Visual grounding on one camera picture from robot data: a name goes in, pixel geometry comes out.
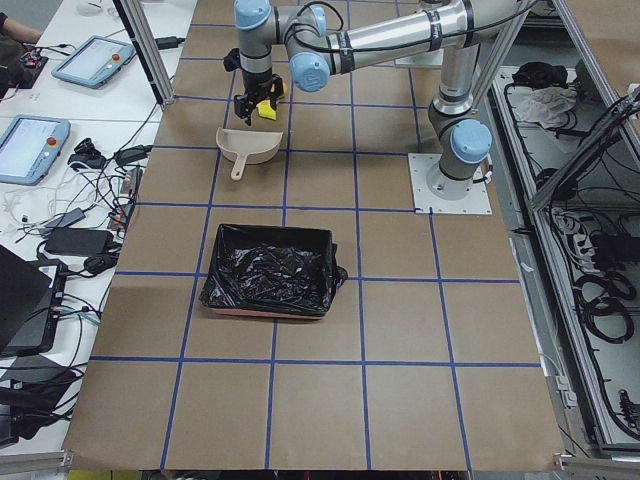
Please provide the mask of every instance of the computer mouse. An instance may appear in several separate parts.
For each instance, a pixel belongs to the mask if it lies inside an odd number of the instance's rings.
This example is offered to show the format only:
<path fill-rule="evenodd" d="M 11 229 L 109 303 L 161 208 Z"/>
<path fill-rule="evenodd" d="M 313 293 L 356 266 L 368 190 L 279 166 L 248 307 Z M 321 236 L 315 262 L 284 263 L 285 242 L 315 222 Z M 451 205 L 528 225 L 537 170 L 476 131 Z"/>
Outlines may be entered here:
<path fill-rule="evenodd" d="M 89 17 L 92 15 L 98 15 L 100 12 L 102 12 L 102 7 L 99 4 L 93 2 L 80 2 L 78 3 L 78 5 L 76 5 L 76 10 L 78 10 L 78 13 L 80 15 Z"/>

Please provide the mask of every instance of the white table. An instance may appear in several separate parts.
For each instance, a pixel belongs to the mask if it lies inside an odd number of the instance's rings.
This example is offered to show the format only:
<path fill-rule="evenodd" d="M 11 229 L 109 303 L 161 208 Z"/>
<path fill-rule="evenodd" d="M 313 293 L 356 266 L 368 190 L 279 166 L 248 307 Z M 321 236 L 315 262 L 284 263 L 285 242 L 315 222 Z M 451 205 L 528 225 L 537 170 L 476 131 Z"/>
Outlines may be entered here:
<path fill-rule="evenodd" d="M 109 35 L 123 28 L 119 18 L 107 13 L 113 3 L 104 0 L 103 12 L 96 16 L 82 16 L 76 9 L 77 0 L 64 0 L 39 45 L 61 43 L 79 46 L 92 35 Z M 165 0 L 145 3 L 145 14 L 155 37 L 185 37 L 189 29 L 196 0 Z M 126 32 L 113 38 L 128 41 Z M 161 52 L 169 76 L 178 66 L 182 48 Z M 155 97 L 144 75 L 139 58 L 134 58 L 120 72 L 99 89 L 90 89 L 64 82 L 51 75 L 60 63 L 61 55 L 45 51 L 50 60 L 36 81 L 34 88 L 18 91 L 14 98 L 0 103 L 0 117 L 18 114 L 59 117 L 78 120 L 142 121 L 155 104 Z M 151 118 L 159 121 L 158 110 Z"/>
<path fill-rule="evenodd" d="M 10 119 L 0 118 L 0 130 L 4 130 L 10 123 Z M 9 248 L 16 254 L 20 255 L 25 260 L 34 260 L 36 258 L 35 249 L 40 243 L 39 237 L 29 236 L 16 244 L 15 240 L 22 237 L 22 234 L 15 231 L 15 224 L 10 220 L 7 212 L 4 211 L 4 196 L 7 192 L 18 191 L 21 195 L 21 202 L 18 205 L 18 209 L 33 220 L 39 220 L 47 217 L 47 209 L 43 201 L 47 198 L 47 195 L 51 195 L 51 190 L 37 190 L 38 187 L 55 188 L 60 181 L 65 178 L 71 178 L 69 175 L 69 168 L 66 164 L 66 160 L 69 155 L 73 153 L 73 148 L 84 138 L 91 137 L 98 148 L 105 156 L 110 156 L 114 150 L 118 149 L 125 141 L 129 139 L 131 134 L 140 127 L 141 122 L 101 122 L 101 121 L 71 121 L 71 132 L 69 139 L 65 143 L 60 158 L 53 164 L 50 173 L 35 187 L 21 187 L 18 185 L 10 185 L 0 183 L 0 244 Z M 145 125 L 140 134 L 136 137 L 133 145 L 137 144 L 150 144 L 156 135 L 158 129 L 158 123 L 151 122 Z M 78 179 L 77 183 L 70 185 L 63 192 L 61 192 L 59 198 L 71 199 L 75 193 L 81 188 L 84 181 Z M 81 204 L 74 204 L 74 206 L 85 207 L 90 203 L 84 202 Z M 60 203 L 58 212 L 64 212 L 67 204 Z M 75 227 L 94 227 L 100 224 L 106 217 L 107 210 L 101 207 L 96 207 L 87 214 L 87 218 L 74 225 Z M 84 260 L 81 257 L 55 257 L 63 260 L 73 270 L 80 270 L 81 263 Z M 113 269 L 108 270 L 100 274 L 94 279 L 72 279 L 67 280 L 67 286 L 65 288 L 66 293 L 70 293 L 77 297 L 83 298 L 90 304 L 98 307 L 100 300 L 108 287 L 111 277 L 113 276 Z M 65 305 L 80 306 L 81 304 L 72 299 L 65 299 L 63 302 Z M 67 320 L 60 321 L 58 324 L 58 330 L 56 332 L 53 348 L 47 352 L 44 356 L 59 363 L 60 365 L 68 365 L 71 361 L 73 352 L 76 349 L 80 327 L 79 321 L 76 317 L 70 317 Z M 97 327 L 91 323 L 84 321 L 82 342 L 78 356 L 75 363 L 86 362 L 91 353 L 93 341 Z M 1 366 L 9 366 L 13 362 L 13 359 L 7 359 L 0 361 Z M 73 384 L 65 397 L 68 398 L 77 392 L 80 386 L 80 382 Z M 0 455 L 16 455 L 24 453 L 45 453 L 58 451 L 61 448 L 62 441 L 66 435 L 68 423 L 64 421 L 58 421 L 49 427 L 42 428 L 38 431 L 36 436 L 29 441 L 20 440 L 17 444 L 0 450 Z"/>
<path fill-rule="evenodd" d="M 61 43 L 79 46 L 91 35 L 106 36 L 123 28 L 122 22 L 108 13 L 108 10 L 113 8 L 111 0 L 103 0 L 103 12 L 91 17 L 81 16 L 76 9 L 77 3 L 78 0 L 63 0 L 41 38 L 41 46 Z M 186 37 L 196 3 L 197 0 L 159 0 L 144 3 L 145 14 L 154 36 Z M 126 32 L 114 35 L 113 38 L 128 41 Z M 169 75 L 173 75 L 176 71 L 180 51 L 181 48 L 161 52 Z M 92 90 L 53 78 L 51 70 L 59 64 L 62 57 L 55 53 L 47 53 L 47 56 L 50 56 L 51 60 L 36 82 L 35 88 L 19 91 L 14 98 L 0 102 L 0 132 L 4 131 L 12 118 L 18 114 L 66 118 L 71 122 L 71 132 L 60 158 L 56 160 L 49 174 L 38 185 L 21 187 L 0 183 L 0 244 L 25 260 L 36 258 L 35 249 L 41 238 L 27 237 L 20 243 L 15 243 L 16 239 L 22 236 L 22 233 L 16 230 L 19 225 L 4 208 L 5 194 L 9 194 L 10 199 L 14 200 L 16 199 L 15 195 L 18 195 L 17 201 L 13 204 L 14 216 L 18 219 L 21 219 L 22 215 L 26 215 L 29 221 L 48 218 L 50 212 L 47 209 L 47 203 L 53 197 L 54 189 L 60 185 L 63 179 L 72 178 L 66 161 L 73 152 L 73 148 L 84 138 L 91 137 L 96 148 L 105 156 L 110 156 L 142 125 L 155 105 L 153 92 L 138 58 L 125 66 L 105 86 Z M 160 108 L 157 108 L 149 123 L 143 127 L 130 145 L 153 143 L 161 115 Z M 59 190 L 58 199 L 72 199 L 85 185 L 85 181 L 80 177 L 74 178 L 74 182 L 66 184 L 64 189 Z M 71 208 L 88 205 L 90 203 L 84 202 L 74 204 Z M 66 203 L 57 204 L 57 212 L 64 212 L 66 209 Z M 95 227 L 105 220 L 107 213 L 108 210 L 96 207 L 88 212 L 86 219 L 74 226 Z M 72 270 L 82 268 L 83 258 L 59 258 L 67 263 Z M 98 307 L 112 275 L 113 269 L 94 279 L 70 278 L 67 281 L 65 292 Z M 65 299 L 64 304 L 81 305 L 71 299 Z M 96 326 L 88 321 L 83 321 L 83 335 L 79 354 L 75 360 L 76 364 L 85 362 L 89 358 L 96 331 Z M 53 348 L 45 356 L 61 365 L 68 365 L 76 349 L 79 332 L 79 320 L 76 317 L 61 321 L 58 325 Z M 0 361 L 1 366 L 8 366 L 11 363 L 12 359 Z M 70 387 L 62 401 L 77 392 L 78 388 L 80 388 L 80 382 L 76 382 Z M 58 421 L 49 427 L 40 429 L 32 440 L 21 439 L 17 444 L 3 448 L 0 450 L 0 455 L 59 451 L 67 428 L 66 422 Z M 55 477 L 53 472 L 47 472 L 45 476 L 47 478 Z"/>

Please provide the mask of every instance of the dustpan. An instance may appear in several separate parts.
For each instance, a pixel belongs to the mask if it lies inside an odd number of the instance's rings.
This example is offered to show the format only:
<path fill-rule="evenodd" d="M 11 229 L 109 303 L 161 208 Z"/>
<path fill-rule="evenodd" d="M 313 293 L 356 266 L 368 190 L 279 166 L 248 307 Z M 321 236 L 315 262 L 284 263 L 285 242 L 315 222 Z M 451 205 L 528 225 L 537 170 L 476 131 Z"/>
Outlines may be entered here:
<path fill-rule="evenodd" d="M 282 132 L 255 132 L 218 128 L 216 143 L 227 160 L 234 162 L 231 180 L 241 180 L 246 164 L 264 163 L 280 148 Z"/>

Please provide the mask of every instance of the dustpan handle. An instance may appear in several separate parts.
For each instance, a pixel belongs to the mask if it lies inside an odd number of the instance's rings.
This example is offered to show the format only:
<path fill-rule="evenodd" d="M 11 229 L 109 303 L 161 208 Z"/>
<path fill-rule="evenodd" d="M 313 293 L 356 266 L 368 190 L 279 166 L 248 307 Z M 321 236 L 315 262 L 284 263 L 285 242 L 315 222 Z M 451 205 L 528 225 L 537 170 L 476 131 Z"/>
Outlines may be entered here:
<path fill-rule="evenodd" d="M 247 163 L 247 155 L 238 154 L 236 161 L 233 162 L 233 169 L 231 170 L 231 180 L 242 180 L 242 174 L 244 173 L 244 166 Z"/>

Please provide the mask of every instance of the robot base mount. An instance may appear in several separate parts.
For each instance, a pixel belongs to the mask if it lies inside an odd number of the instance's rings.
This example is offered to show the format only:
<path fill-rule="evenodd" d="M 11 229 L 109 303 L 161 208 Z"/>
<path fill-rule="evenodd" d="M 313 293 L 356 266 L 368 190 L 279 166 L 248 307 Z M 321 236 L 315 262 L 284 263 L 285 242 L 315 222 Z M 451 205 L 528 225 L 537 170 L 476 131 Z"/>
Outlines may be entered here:
<path fill-rule="evenodd" d="M 487 187 L 484 182 L 469 182 L 469 191 L 459 200 L 448 200 L 432 191 L 432 188 L 427 184 L 427 180 L 428 178 L 433 178 L 430 173 L 433 172 L 434 168 L 437 168 L 439 160 L 439 154 L 409 154 L 413 205 L 416 213 L 491 215 L 491 204 L 489 203 Z M 481 178 L 482 172 L 478 168 L 473 179 Z"/>

